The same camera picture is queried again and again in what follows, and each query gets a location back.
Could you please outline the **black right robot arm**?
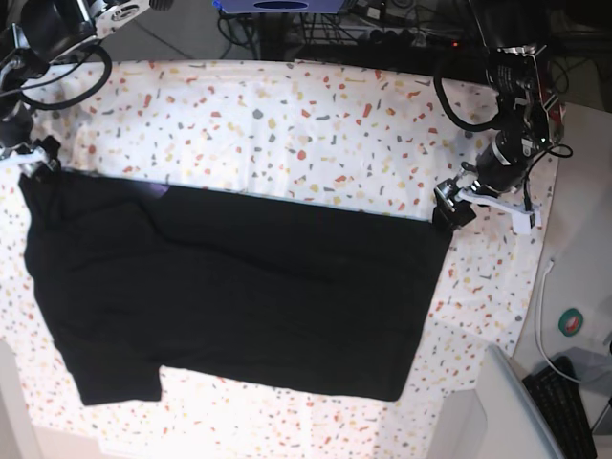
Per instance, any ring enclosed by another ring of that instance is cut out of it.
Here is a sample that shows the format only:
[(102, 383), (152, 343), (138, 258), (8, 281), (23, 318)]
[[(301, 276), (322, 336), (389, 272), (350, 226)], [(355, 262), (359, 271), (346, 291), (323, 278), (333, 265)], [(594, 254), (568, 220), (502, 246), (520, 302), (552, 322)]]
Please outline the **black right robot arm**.
[[(71, 108), (97, 93), (108, 81), (112, 62), (102, 48), (105, 37), (148, 10), (166, 11), (171, 1), (24, 1), (15, 22), (1, 31), (1, 165), (17, 166), (35, 179), (61, 169), (60, 143), (49, 136), (32, 138), (33, 112)], [(29, 90), (60, 81), (67, 74), (30, 85), (48, 73), (54, 63), (82, 59), (71, 69), (98, 56), (103, 72), (83, 94), (47, 103), (26, 95)]]

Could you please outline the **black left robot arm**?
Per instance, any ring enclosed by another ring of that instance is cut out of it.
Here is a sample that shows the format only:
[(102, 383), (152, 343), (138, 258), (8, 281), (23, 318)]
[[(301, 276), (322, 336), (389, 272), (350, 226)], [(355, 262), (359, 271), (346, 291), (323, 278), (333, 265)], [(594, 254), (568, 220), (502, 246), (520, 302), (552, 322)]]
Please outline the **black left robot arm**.
[(513, 230), (528, 234), (541, 215), (530, 191), (530, 175), (548, 154), (563, 148), (565, 108), (551, 75), (550, 17), (544, 1), (460, 1), (485, 47), (487, 81), (496, 93), (497, 112), (472, 124), (452, 109), (443, 72), (454, 55), (443, 57), (433, 76), (445, 115), (465, 132), (495, 133), (474, 163), (462, 163), (453, 178), (434, 189), (432, 222), (455, 231), (475, 219), (475, 206), (510, 214)]

